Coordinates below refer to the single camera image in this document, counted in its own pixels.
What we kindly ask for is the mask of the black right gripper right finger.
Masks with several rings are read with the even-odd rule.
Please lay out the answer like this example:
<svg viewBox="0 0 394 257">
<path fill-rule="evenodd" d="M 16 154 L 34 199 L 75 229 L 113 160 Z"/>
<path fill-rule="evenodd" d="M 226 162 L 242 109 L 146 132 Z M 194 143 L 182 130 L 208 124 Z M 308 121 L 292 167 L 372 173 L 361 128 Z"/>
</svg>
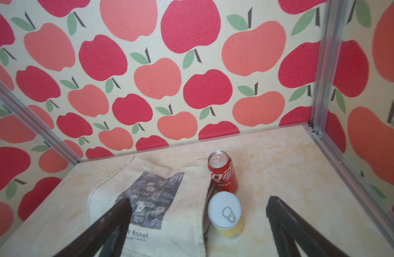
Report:
<svg viewBox="0 0 394 257">
<path fill-rule="evenodd" d="M 301 256 L 301 247 L 309 257 L 348 256 L 331 243 L 288 204 L 277 196 L 271 196 L 266 207 L 271 231 L 280 257 Z"/>
</svg>

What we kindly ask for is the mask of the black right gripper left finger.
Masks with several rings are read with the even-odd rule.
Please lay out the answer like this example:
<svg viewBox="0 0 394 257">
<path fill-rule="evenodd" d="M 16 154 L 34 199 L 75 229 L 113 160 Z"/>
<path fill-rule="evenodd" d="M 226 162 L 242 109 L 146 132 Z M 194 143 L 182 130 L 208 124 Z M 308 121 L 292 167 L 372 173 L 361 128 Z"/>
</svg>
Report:
<svg viewBox="0 0 394 257">
<path fill-rule="evenodd" d="M 132 207 L 122 198 L 78 238 L 56 254 L 57 257 L 119 257 L 129 229 Z"/>
</svg>

